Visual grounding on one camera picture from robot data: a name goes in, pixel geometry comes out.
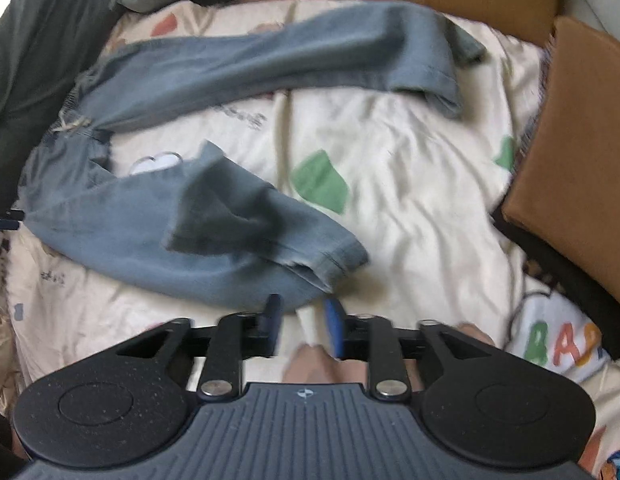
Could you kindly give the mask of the folded brown garment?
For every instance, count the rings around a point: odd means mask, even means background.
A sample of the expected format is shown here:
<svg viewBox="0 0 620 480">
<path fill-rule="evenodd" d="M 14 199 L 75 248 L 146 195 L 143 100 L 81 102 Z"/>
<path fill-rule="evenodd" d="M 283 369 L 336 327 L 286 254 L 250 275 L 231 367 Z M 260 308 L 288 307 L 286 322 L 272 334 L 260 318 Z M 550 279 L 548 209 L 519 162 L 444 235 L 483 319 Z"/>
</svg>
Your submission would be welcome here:
<svg viewBox="0 0 620 480">
<path fill-rule="evenodd" d="M 620 42 L 557 18 L 534 140 L 503 212 L 620 302 Z"/>
</svg>

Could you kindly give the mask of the person's bare foot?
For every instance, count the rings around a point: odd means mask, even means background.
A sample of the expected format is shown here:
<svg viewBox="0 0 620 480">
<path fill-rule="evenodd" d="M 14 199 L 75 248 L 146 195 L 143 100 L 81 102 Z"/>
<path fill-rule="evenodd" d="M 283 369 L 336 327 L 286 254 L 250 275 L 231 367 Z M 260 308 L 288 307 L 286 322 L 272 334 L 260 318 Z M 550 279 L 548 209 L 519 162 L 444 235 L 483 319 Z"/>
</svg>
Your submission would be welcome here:
<svg viewBox="0 0 620 480">
<path fill-rule="evenodd" d="M 493 339 L 470 323 L 455 327 L 460 332 L 494 346 Z M 414 360 L 404 360 L 413 391 L 423 389 Z M 323 346 L 301 344 L 291 357 L 282 376 L 284 384 L 366 384 L 367 364 L 361 361 L 335 360 Z"/>
</svg>

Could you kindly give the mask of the folded black garment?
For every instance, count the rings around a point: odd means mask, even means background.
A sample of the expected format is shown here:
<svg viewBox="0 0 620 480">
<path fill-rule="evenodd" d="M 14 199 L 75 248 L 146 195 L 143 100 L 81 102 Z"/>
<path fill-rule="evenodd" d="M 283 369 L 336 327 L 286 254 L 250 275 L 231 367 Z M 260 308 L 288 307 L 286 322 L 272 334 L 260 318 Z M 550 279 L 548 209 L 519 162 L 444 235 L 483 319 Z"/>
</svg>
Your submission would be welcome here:
<svg viewBox="0 0 620 480">
<path fill-rule="evenodd" d="M 620 359 L 620 303 L 587 272 L 560 255 L 548 243 L 508 222 L 502 212 L 504 202 L 502 198 L 491 212 L 496 229 L 539 263 L 541 269 L 552 276 L 554 283 L 562 285 L 565 296 L 598 326 L 602 333 L 602 346 L 610 357 Z"/>
</svg>

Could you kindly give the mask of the blue denim pants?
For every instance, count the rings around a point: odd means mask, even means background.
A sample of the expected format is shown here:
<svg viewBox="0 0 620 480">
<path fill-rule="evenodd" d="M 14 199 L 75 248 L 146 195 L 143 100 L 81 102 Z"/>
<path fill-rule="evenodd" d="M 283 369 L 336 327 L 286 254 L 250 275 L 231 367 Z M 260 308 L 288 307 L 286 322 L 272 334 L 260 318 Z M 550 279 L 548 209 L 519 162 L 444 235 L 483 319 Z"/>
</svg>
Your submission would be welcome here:
<svg viewBox="0 0 620 480">
<path fill-rule="evenodd" d="M 455 70 L 484 52 L 441 13 L 401 1 L 351 4 L 276 32 L 129 44 L 78 78 L 31 153 L 18 187 L 25 226 L 83 266 L 161 294 L 238 310 L 278 294 L 302 307 L 365 266 L 357 237 L 213 144 L 116 177 L 111 137 L 279 89 L 410 91 L 455 118 Z"/>
</svg>

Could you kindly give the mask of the dark green blanket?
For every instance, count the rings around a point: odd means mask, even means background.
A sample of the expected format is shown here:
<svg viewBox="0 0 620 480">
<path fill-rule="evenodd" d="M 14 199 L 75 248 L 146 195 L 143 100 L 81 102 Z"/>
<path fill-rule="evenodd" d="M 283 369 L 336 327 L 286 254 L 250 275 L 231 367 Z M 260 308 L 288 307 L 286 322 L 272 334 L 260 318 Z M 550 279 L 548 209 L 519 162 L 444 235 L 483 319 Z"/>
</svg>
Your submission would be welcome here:
<svg viewBox="0 0 620 480">
<path fill-rule="evenodd" d="M 120 13 L 110 0 L 11 0 L 0 17 L 0 207 Z"/>
</svg>

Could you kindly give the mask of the white patterned bed sheet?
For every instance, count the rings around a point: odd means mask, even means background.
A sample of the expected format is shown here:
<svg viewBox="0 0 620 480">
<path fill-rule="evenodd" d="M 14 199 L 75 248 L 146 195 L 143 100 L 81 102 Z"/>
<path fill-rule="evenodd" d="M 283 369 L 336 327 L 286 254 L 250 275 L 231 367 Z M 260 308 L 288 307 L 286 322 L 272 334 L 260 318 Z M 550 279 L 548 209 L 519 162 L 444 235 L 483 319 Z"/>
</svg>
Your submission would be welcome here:
<svg viewBox="0 0 620 480">
<path fill-rule="evenodd" d="M 584 466 L 609 479 L 620 471 L 620 359 L 604 358 L 575 310 L 552 306 L 489 216 L 538 108 L 542 52 L 485 24 L 463 27 L 486 55 L 457 75 L 459 120 L 413 94 L 283 90 L 118 134 L 111 168 L 120 178 L 175 168 L 213 143 L 297 200 L 314 200 L 309 180 L 328 169 L 343 201 L 334 219 L 369 255 L 342 285 L 346 309 L 400 326 L 473 323 L 499 346 L 580 380 L 598 411 Z M 171 318 L 209 325 L 222 314 L 106 278 L 27 229 L 0 235 L 0 411 L 37 378 Z"/>
</svg>

